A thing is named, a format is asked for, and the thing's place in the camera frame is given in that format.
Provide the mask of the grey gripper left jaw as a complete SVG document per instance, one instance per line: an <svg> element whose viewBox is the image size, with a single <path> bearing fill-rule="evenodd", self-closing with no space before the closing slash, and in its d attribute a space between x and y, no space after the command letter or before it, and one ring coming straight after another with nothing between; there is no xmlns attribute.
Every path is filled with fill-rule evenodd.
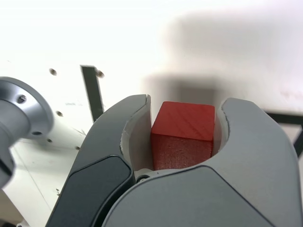
<svg viewBox="0 0 303 227"><path fill-rule="evenodd" d="M151 97L129 96L92 125L75 158L49 227L100 227L113 204L153 168Z"/></svg>

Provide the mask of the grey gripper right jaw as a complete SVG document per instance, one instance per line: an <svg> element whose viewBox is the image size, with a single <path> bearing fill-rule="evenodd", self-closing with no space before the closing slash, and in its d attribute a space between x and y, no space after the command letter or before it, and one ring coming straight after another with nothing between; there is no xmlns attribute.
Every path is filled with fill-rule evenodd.
<svg viewBox="0 0 303 227"><path fill-rule="evenodd" d="M285 132L253 102L228 98L217 154L149 173L107 214L105 227L300 227L297 154Z"/></svg>

